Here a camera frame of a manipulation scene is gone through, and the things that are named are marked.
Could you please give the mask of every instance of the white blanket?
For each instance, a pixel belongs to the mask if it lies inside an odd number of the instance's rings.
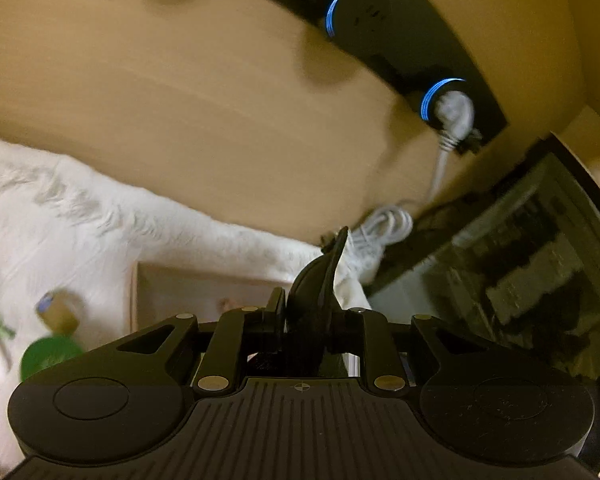
[[[7,348],[11,369],[0,381],[0,469],[22,458],[6,406],[22,353],[48,333],[34,312],[47,291],[64,288],[81,298],[75,338],[91,349],[129,331],[135,260],[292,281],[319,254],[309,244],[217,222],[71,157],[0,140],[0,314],[16,331]],[[336,283],[344,307],[368,305],[344,261]]]

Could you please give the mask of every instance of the white power cord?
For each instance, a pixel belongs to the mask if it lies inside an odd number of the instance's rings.
[[[442,122],[442,130],[439,132],[440,151],[427,193],[427,203],[431,202],[440,190],[449,153],[474,129],[474,103],[464,92],[451,90],[436,103],[436,117]]]
[[[440,151],[431,179],[427,202],[438,193],[445,175],[449,153],[464,140],[474,127],[474,104],[464,92],[451,90],[440,97],[435,107],[442,122]],[[413,229],[413,218],[398,205],[376,209],[350,235],[350,242],[360,259],[380,259],[384,247],[403,241]]]

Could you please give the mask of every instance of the green cup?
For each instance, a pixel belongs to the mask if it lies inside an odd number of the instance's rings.
[[[63,335],[43,337],[29,345],[20,362],[20,379],[83,354],[77,343]]]

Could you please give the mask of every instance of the small bottle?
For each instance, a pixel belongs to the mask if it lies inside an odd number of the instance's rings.
[[[51,292],[38,302],[36,312],[51,332],[57,335],[70,336],[80,324],[61,297]]]

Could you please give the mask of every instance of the blue led ring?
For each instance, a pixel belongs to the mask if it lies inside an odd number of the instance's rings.
[[[329,6],[329,10],[327,10],[327,18],[325,20],[325,27],[327,28],[327,34],[330,38],[333,38],[336,35],[336,32],[333,30],[333,12],[336,10],[336,5],[338,0],[333,0],[331,5]]]
[[[440,90],[447,83],[451,83],[452,81],[464,81],[464,79],[460,79],[457,77],[450,77],[448,79],[443,79],[442,81],[438,81],[435,85],[433,85],[429,91],[424,95],[422,99],[422,103],[420,104],[420,117],[423,121],[429,122],[429,105],[431,104],[431,100],[435,93]]]

